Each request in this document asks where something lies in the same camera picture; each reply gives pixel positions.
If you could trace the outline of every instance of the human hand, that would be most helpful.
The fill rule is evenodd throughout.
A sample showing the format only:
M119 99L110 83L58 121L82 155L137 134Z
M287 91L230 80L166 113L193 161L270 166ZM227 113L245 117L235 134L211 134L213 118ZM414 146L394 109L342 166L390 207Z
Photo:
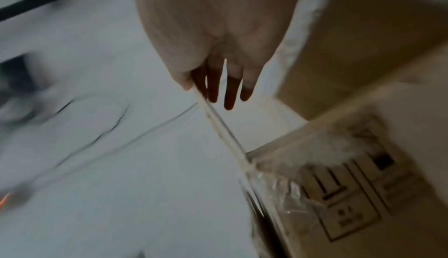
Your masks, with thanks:
M297 0L136 0L171 77L215 103L227 60L224 107L246 101L289 26Z

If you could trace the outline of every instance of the finger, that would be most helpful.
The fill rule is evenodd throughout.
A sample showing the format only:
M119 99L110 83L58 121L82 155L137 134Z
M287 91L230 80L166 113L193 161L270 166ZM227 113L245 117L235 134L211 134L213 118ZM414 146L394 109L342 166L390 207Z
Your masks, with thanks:
M252 96L253 89L255 89L255 85L257 84L262 69L263 67L244 68L243 86L239 96L243 102L247 101Z
M220 56L209 56L207 58L207 91L212 103L218 101L219 81L223 73L224 59Z
M193 79L191 78L190 72L176 72L170 74L171 78L176 81L185 91L188 91L193 87Z
M205 86L205 77L207 76L205 62L191 72L193 81L196 84L197 89L202 93L204 99L207 99L207 87Z
M237 99L239 84L243 78L243 67L237 63L227 61L227 88L225 90L224 108L233 109Z

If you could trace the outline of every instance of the hand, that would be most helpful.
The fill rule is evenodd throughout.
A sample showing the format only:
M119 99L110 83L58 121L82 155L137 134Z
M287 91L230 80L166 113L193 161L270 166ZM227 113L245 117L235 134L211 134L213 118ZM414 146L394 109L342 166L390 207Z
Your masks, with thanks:
M145 31L172 78L215 103L227 60L224 107L246 101L280 44L297 0L136 0Z

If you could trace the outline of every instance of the open cardboard box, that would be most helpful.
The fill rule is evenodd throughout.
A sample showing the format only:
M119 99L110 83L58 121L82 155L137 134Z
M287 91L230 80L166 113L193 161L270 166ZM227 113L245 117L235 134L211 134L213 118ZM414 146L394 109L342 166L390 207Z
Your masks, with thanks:
M448 202L447 41L448 14L437 6L329 0L277 94L305 126L245 153L199 102L249 182L254 172L279 174L325 207L288 213L274 192L258 196L287 256L448 257L448 209L439 198ZM316 135L330 130L365 137L376 150L330 166L297 163L297 147L319 147ZM327 159L340 152L317 151Z

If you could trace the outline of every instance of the white surface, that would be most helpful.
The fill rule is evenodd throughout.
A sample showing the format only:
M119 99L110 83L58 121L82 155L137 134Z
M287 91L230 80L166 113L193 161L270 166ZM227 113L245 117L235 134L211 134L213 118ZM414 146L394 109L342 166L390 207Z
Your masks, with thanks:
M65 0L0 24L0 60L24 52L56 82L55 109L85 93L131 104L123 123L95 146L38 181L45 185L113 150L194 103L169 78L147 42L132 0ZM263 104L218 110L247 150L285 132ZM101 98L73 105L43 126L9 138L0 187L34 175L92 141L118 118ZM239 171L200 111L41 189L0 214L2 257L255 257Z

